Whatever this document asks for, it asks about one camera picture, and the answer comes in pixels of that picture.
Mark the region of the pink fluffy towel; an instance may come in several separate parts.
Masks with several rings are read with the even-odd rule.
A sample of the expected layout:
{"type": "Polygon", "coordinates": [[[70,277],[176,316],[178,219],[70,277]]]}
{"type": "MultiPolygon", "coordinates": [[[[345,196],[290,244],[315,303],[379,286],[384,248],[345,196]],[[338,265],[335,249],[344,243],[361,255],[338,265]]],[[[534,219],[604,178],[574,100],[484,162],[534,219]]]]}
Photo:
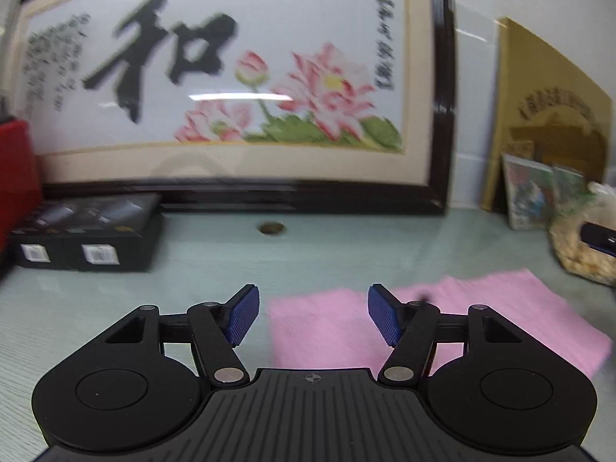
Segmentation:
{"type": "Polygon", "coordinates": [[[483,278],[443,278],[432,285],[338,289],[273,300],[268,306],[271,354],[277,368],[433,368],[462,356],[471,306],[509,321],[488,324],[487,341],[515,343],[531,335],[587,377],[599,371],[612,341],[578,316],[526,269],[483,278]]]}

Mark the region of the bronze coin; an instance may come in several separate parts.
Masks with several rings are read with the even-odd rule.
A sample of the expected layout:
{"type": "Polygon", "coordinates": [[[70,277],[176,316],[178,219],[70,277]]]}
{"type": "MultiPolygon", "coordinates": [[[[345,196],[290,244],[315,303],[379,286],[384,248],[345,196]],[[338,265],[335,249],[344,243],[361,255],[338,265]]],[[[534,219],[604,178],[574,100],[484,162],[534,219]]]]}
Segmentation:
{"type": "Polygon", "coordinates": [[[278,236],[285,233],[286,226],[278,221],[264,221],[259,224],[258,231],[266,236],[278,236]]]}

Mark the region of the black product box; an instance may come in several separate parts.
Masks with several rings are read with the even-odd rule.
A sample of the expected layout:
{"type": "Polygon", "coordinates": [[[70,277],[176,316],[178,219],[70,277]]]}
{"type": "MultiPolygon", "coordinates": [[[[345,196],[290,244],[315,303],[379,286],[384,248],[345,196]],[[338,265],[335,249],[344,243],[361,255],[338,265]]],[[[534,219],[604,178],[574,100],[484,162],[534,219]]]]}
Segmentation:
{"type": "Polygon", "coordinates": [[[66,270],[65,227],[76,214],[75,203],[47,201],[34,209],[9,234],[20,267],[66,270]]]}
{"type": "Polygon", "coordinates": [[[163,229],[154,193],[84,198],[63,225],[72,270],[143,272],[151,267],[163,229]]]}

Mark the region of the gold plaque with characters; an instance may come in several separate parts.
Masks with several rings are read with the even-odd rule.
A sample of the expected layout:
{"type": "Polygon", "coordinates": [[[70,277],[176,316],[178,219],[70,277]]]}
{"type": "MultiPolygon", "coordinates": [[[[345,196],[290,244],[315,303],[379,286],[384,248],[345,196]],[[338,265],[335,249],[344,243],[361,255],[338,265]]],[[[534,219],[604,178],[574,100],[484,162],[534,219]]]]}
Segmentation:
{"type": "Polygon", "coordinates": [[[611,97],[566,56],[509,18],[498,24],[492,145],[480,206],[504,203],[504,153],[602,181],[609,160],[611,97]]]}

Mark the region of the red box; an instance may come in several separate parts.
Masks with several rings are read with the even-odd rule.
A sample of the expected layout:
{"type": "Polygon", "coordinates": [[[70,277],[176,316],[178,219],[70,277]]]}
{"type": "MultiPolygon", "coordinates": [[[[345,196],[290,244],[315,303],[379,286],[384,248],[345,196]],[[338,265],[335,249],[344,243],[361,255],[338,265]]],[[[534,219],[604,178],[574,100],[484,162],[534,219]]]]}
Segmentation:
{"type": "Polygon", "coordinates": [[[1,122],[0,213],[1,253],[8,249],[8,235],[42,202],[37,161],[29,125],[18,118],[1,122]]]}

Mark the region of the framed lotus embroidery picture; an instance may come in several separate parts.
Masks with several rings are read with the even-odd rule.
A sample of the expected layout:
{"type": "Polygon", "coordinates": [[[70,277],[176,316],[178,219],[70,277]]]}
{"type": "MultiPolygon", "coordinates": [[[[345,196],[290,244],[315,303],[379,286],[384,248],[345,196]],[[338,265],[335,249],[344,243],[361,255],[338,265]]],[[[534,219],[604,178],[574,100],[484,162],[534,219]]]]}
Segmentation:
{"type": "Polygon", "coordinates": [[[1,85],[44,194],[446,212],[453,0],[17,0],[1,85]]]}

